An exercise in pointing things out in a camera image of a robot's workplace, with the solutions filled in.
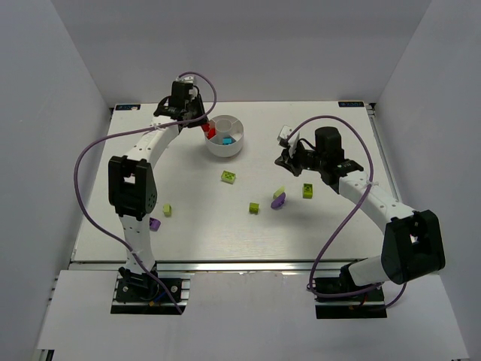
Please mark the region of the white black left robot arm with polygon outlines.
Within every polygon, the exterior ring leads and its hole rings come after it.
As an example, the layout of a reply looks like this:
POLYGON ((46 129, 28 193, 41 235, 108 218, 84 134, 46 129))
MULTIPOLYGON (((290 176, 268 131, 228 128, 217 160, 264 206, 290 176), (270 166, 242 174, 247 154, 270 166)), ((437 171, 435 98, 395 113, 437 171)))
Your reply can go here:
POLYGON ((150 242, 150 214, 158 195, 153 169, 168 145, 186 127, 183 121, 200 117, 191 125, 200 126, 207 122, 204 114, 195 78, 175 80, 169 97, 160 101, 154 111, 154 130, 144 133, 125 155, 113 156, 108 162, 108 200, 131 248, 119 273, 128 289, 144 300, 154 298, 159 291, 159 284, 147 274, 156 274, 150 242))

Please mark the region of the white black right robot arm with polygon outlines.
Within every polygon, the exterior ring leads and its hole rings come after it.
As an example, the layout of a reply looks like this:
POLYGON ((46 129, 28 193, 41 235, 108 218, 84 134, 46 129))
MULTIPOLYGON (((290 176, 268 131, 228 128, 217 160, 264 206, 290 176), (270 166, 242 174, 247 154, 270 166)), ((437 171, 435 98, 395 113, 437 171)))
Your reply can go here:
POLYGON ((438 217, 397 201, 374 183, 357 162, 344 156, 336 128, 318 128, 312 150, 305 149, 300 138, 291 139, 291 134, 292 129, 284 126, 277 137, 283 151, 276 165, 294 176, 304 170, 319 172, 324 184, 354 203, 383 233, 380 255, 342 267, 340 293, 355 293, 386 281, 405 284, 445 267, 438 217))

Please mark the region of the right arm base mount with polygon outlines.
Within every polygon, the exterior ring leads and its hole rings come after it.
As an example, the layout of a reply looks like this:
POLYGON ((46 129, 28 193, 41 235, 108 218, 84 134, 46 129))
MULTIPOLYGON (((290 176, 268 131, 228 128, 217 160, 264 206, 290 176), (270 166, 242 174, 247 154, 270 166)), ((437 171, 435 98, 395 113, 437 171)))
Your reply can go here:
POLYGON ((364 294, 340 297, 338 293, 345 293, 345 290, 341 289, 339 278, 315 278, 313 285, 318 293, 335 295, 333 298, 315 298, 317 320, 387 318, 384 293, 380 287, 364 294))

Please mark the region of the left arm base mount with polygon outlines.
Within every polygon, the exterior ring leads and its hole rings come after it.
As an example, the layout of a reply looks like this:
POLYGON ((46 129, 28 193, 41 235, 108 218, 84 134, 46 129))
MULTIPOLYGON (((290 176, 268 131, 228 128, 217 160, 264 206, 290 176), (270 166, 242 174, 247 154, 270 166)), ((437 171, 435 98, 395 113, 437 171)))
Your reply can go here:
MULTIPOLYGON (((189 299, 190 279, 167 276, 160 280, 168 288, 181 311, 185 311, 189 299)), ((129 284, 120 274, 116 275, 111 314, 122 315, 174 315, 180 316, 175 304, 164 288, 150 279, 150 289, 129 284)))

